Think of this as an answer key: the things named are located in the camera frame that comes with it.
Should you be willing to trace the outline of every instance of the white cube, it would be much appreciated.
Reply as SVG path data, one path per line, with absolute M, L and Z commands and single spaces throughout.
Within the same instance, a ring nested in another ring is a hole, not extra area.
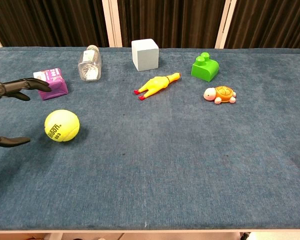
M 159 66 L 159 47 L 152 39 L 131 42 L 132 61 L 138 71 L 157 69 Z

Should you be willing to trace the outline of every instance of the orange turtle shell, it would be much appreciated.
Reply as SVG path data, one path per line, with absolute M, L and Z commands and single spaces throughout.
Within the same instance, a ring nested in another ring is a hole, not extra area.
M 215 98 L 220 97 L 222 103 L 228 103 L 234 94 L 234 91 L 228 86 L 217 86 L 215 91 Z

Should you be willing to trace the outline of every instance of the bottle cap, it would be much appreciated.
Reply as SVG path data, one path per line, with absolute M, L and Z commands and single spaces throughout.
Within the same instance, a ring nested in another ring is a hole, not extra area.
M 87 50 L 88 49 L 93 49 L 93 50 L 99 51 L 99 48 L 97 46 L 95 46 L 95 45 L 89 45 L 86 49 Z

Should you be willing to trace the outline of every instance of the tennis ball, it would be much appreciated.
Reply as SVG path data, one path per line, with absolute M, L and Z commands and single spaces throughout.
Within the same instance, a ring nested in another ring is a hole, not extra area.
M 56 110 L 44 121 L 44 131 L 54 141 L 66 142 L 73 139 L 79 132 L 80 122 L 73 112 Z

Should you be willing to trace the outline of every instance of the clear plastic bottle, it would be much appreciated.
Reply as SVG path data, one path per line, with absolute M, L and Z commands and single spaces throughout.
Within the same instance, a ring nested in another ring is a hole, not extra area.
M 101 55 L 95 45 L 90 45 L 80 55 L 78 63 L 80 78 L 85 82 L 97 81 L 101 77 Z

